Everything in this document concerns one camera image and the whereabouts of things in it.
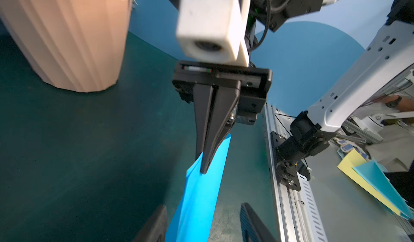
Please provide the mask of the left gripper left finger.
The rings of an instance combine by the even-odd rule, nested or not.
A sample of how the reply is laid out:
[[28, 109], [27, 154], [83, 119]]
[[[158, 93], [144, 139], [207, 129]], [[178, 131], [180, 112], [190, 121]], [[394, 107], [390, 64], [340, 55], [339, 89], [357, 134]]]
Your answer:
[[160, 204], [136, 234], [133, 242], [164, 242], [168, 229], [167, 225], [167, 207]]

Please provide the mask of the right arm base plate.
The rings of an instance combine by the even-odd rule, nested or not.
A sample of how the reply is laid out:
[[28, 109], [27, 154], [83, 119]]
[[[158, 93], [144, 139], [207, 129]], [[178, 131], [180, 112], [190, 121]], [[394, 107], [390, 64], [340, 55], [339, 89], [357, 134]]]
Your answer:
[[307, 181], [311, 179], [310, 170], [303, 161], [304, 153], [299, 150], [293, 137], [285, 139], [276, 132], [271, 132], [271, 144], [277, 180], [289, 189], [300, 191], [298, 174]]

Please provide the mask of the blue square paper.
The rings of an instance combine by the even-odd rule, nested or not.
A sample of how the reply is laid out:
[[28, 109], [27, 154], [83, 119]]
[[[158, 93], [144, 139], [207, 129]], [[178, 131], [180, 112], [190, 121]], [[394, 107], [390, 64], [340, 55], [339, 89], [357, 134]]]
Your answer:
[[218, 147], [206, 174], [202, 157], [186, 171], [184, 193], [166, 234], [167, 242], [207, 242], [231, 142], [228, 134]]

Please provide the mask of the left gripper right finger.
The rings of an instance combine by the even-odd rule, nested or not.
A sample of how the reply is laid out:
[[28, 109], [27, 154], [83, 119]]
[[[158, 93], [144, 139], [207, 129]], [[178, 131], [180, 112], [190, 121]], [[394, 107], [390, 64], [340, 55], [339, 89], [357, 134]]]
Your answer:
[[243, 242], [276, 242], [275, 237], [248, 203], [241, 204], [240, 225]]

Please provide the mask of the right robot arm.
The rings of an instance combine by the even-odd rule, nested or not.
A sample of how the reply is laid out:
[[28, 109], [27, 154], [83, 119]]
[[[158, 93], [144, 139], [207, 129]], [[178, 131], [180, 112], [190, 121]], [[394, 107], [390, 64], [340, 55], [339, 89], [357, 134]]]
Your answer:
[[[262, 43], [254, 31], [276, 31], [288, 19], [319, 11], [337, 0], [169, 0], [178, 9], [176, 38], [188, 61], [172, 80], [193, 102], [196, 158], [205, 175], [235, 123], [254, 124], [272, 83], [251, 53]], [[414, 65], [414, 0], [394, 0], [387, 21], [356, 63], [291, 124], [291, 136], [276, 149], [276, 171], [291, 188], [290, 169], [325, 150], [347, 118], [381, 88]]]

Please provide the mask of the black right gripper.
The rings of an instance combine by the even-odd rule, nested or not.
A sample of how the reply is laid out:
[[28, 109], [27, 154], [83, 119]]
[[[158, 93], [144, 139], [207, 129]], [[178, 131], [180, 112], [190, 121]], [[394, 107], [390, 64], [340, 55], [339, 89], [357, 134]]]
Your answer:
[[[254, 125], [272, 84], [272, 71], [211, 63], [179, 61], [172, 84], [181, 99], [194, 101], [196, 159], [201, 174], [210, 168], [220, 144], [237, 123]], [[236, 117], [232, 116], [237, 108]]]

